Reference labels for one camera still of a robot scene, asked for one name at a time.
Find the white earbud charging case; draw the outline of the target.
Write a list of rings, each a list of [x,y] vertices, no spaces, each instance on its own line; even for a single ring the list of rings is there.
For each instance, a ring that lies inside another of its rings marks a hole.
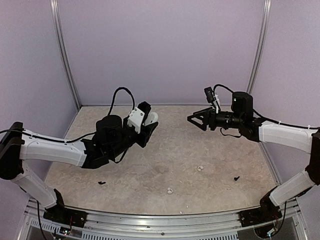
[[[159,116],[156,112],[150,112],[144,121],[144,125],[148,126],[150,124],[156,123],[159,119]]]

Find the white earbud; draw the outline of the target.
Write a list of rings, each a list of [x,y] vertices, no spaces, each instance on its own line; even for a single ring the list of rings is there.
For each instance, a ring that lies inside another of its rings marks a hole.
[[[203,171],[203,170],[204,170],[204,167],[203,167],[203,166],[198,166],[198,167],[197,167],[197,171],[198,171],[198,172],[201,172],[201,171]]]
[[[174,191],[173,191],[172,188],[170,188],[170,187],[167,188],[167,194],[168,194],[168,195],[173,194],[173,192],[174,192]]]

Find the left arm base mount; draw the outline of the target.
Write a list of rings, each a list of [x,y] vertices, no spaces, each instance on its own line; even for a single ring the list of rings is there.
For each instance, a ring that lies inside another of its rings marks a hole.
[[[63,210],[46,210],[43,214],[43,218],[46,220],[79,228],[85,226],[87,216],[88,213],[85,211],[70,208],[65,208]]]

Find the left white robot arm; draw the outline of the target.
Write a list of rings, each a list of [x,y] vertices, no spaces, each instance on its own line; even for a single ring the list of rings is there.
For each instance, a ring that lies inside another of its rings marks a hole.
[[[40,160],[73,165],[82,169],[98,169],[109,162],[117,163],[117,157],[134,144],[144,148],[158,126],[158,115],[151,112],[125,119],[108,115],[96,122],[92,139],[81,137],[75,140],[49,138],[23,128],[15,122],[4,130],[0,141],[0,177],[16,183],[36,199],[57,221],[70,218],[60,192],[48,187],[26,164],[26,160]]]

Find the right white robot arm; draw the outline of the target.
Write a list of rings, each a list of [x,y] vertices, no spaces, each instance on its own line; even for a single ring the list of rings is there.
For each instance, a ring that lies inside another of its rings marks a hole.
[[[301,150],[310,155],[309,164],[285,183],[277,186],[260,201],[256,218],[266,222],[275,212],[275,207],[320,184],[320,130],[312,127],[295,127],[265,117],[258,117],[253,109],[253,97],[246,92],[232,93],[230,111],[219,108],[218,95],[211,88],[204,90],[212,105],[194,112],[187,121],[203,131],[216,128],[237,129],[241,137],[253,142],[273,143]]]

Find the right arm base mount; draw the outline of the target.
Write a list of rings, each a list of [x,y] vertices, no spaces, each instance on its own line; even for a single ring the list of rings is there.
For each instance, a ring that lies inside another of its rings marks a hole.
[[[261,207],[257,207],[248,210],[242,210],[238,213],[238,215],[243,228],[275,221],[283,216],[279,207],[271,212],[263,211]]]

